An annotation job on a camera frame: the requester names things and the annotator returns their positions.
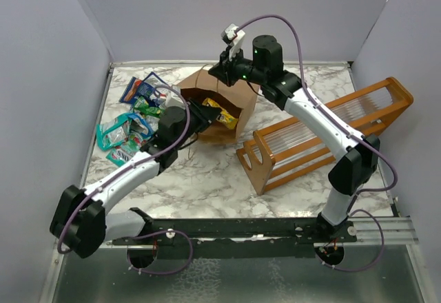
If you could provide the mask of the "yellow M&M's packet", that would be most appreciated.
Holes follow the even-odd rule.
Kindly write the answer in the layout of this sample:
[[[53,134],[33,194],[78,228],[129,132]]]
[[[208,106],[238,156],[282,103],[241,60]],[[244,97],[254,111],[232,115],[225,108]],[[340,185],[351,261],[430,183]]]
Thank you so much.
[[[224,107],[211,98],[206,98],[203,105],[221,108],[220,116],[217,118],[219,123],[222,123],[227,129],[233,130],[236,128],[238,119],[232,116]]]

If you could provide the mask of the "brown paper bag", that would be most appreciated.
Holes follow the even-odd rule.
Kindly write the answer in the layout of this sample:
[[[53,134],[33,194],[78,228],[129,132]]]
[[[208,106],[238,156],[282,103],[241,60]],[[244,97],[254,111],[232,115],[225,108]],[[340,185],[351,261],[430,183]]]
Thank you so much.
[[[177,86],[184,98],[220,110],[214,123],[198,135],[199,141],[214,145],[238,142],[254,112],[260,91],[257,84],[242,79],[228,87],[205,68],[189,75]]]

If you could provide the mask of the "blue white snack bag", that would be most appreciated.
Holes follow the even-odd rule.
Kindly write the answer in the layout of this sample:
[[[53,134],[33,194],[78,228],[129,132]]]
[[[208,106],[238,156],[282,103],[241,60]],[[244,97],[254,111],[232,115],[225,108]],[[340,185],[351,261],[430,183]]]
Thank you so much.
[[[156,72],[150,72],[137,87],[135,96],[142,97],[150,106],[159,107],[167,98],[168,84]]]

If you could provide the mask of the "green snack bag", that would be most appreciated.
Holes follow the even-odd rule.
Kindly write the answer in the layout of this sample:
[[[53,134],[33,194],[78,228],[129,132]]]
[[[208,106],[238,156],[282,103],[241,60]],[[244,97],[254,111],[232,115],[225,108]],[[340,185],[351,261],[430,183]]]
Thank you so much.
[[[152,116],[155,118],[160,118],[163,114],[163,110],[157,107],[156,103],[152,100],[145,99],[142,96],[139,96],[132,107],[133,112],[138,112],[143,116]]]

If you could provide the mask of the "small blue cartoon packet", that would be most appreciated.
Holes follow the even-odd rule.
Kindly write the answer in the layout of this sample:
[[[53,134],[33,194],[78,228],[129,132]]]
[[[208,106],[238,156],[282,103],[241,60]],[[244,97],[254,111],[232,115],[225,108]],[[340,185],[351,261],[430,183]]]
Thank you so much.
[[[130,112],[126,116],[130,119],[130,131],[140,134],[143,140],[147,140],[155,134],[156,131],[140,114]]]

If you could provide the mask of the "teal green snack packet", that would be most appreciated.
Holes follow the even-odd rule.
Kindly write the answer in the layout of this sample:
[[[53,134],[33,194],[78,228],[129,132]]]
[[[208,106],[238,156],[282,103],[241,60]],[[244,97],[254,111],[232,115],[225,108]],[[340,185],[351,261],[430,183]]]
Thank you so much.
[[[131,119],[127,114],[121,114],[106,123],[96,126],[96,143],[103,150],[109,150],[121,145],[130,134]]]

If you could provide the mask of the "teal Fox's mint bag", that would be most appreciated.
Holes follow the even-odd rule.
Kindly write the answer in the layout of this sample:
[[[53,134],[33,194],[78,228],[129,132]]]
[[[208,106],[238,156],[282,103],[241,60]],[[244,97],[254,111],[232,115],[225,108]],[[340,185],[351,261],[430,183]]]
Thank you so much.
[[[111,148],[106,159],[117,167],[121,167],[133,158],[146,140],[145,135],[132,133],[121,145]]]

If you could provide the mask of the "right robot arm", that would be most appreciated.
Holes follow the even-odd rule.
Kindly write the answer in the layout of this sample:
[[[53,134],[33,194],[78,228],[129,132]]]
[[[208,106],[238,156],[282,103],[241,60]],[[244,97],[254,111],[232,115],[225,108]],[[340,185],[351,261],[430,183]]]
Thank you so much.
[[[341,234],[356,191],[377,169],[379,138],[374,134],[365,136],[347,125],[320,103],[297,75],[287,71],[283,48],[274,36],[253,39],[252,59],[243,56],[241,35],[224,36],[223,41],[227,47],[209,74],[228,87],[240,79],[259,85],[269,102],[305,124],[336,159],[328,175],[331,191],[316,225],[321,240],[335,240]]]

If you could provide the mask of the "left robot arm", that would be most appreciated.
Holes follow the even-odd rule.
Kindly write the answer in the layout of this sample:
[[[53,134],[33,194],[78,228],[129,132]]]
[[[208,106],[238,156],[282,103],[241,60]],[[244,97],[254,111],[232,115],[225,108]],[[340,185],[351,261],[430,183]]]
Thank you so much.
[[[66,188],[50,224],[59,253],[73,251],[87,258],[107,241],[131,238],[137,244],[148,242],[152,227],[139,212],[112,214],[111,210],[138,186],[170,167],[187,139],[204,132],[220,114],[220,108],[193,100],[184,107],[169,107],[155,133],[123,166],[87,187]]]

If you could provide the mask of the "wooden rack with clear rods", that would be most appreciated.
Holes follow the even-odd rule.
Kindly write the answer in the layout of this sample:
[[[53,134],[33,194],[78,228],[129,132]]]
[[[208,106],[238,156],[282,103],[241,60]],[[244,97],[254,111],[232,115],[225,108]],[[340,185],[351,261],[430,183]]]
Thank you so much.
[[[236,154],[257,194],[330,163],[331,185],[351,195],[376,170],[379,135],[411,104],[413,96],[395,78],[315,106],[304,92],[288,101],[291,117],[256,130]]]

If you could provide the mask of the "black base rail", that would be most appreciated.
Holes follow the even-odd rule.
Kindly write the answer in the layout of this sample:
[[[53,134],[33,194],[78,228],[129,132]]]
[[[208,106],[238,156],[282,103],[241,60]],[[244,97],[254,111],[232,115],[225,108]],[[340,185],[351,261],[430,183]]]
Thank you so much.
[[[330,228],[316,218],[152,218],[137,210],[145,225],[134,238],[113,240],[133,257],[312,258],[315,244],[355,242],[353,222]]]

